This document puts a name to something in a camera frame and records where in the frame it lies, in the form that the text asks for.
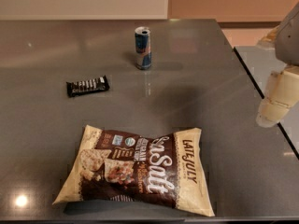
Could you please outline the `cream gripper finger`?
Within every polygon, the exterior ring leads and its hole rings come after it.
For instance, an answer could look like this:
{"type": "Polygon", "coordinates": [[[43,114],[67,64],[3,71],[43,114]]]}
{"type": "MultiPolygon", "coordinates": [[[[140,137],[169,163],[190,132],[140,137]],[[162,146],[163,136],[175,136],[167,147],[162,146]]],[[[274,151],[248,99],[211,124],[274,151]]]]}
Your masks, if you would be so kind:
{"type": "Polygon", "coordinates": [[[299,67],[287,65],[280,72],[272,72],[267,80],[256,121],[270,128],[278,124],[299,102],[299,67]]]}

